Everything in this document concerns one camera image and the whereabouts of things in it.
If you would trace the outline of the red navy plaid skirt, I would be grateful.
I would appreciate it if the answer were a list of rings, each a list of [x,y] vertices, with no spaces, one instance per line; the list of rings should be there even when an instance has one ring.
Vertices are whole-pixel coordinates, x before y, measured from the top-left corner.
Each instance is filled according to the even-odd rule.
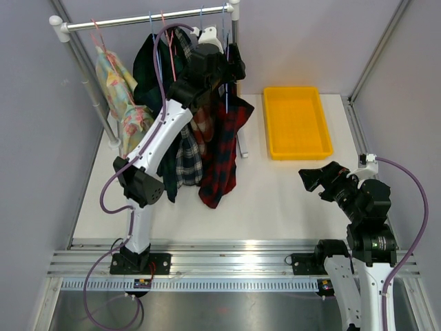
[[[212,93],[208,110],[214,120],[214,136],[203,157],[198,195],[207,207],[215,209],[236,186],[236,135],[251,117],[254,106],[237,96],[233,81],[226,92]]]

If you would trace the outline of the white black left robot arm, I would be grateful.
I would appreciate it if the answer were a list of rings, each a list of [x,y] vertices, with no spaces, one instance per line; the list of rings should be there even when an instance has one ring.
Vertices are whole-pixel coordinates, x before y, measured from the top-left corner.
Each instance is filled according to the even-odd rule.
[[[113,166],[130,209],[127,239],[115,265],[141,274],[152,265],[150,229],[152,206],[165,189],[155,178],[165,153],[196,111],[209,103],[221,85],[245,78],[245,63],[236,43],[226,51],[210,43],[196,46],[178,79],[173,82],[152,128],[125,159]]]

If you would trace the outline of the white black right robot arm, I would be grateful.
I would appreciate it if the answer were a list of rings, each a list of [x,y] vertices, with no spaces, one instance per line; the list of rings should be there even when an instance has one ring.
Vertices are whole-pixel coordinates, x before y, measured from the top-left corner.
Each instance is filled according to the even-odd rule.
[[[320,198],[337,203],[349,219],[346,240],[321,239],[312,256],[314,268],[330,278],[343,330],[396,329],[390,274],[398,246],[386,223],[391,190],[377,173],[373,154],[354,171],[332,161],[299,172],[306,191],[321,186]]]

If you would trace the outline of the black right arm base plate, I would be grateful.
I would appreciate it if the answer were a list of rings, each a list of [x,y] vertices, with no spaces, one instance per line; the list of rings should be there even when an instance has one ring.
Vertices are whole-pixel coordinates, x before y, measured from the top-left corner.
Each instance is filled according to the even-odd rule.
[[[296,276],[325,276],[324,261],[314,253],[293,253],[284,258],[284,263],[292,268]]]

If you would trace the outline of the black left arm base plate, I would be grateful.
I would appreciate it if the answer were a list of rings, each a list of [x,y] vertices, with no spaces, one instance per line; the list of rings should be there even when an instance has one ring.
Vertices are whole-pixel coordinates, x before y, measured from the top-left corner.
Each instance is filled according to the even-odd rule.
[[[147,259],[130,261],[121,253],[112,256],[110,274],[112,275],[168,275],[172,256],[168,253],[149,253]]]

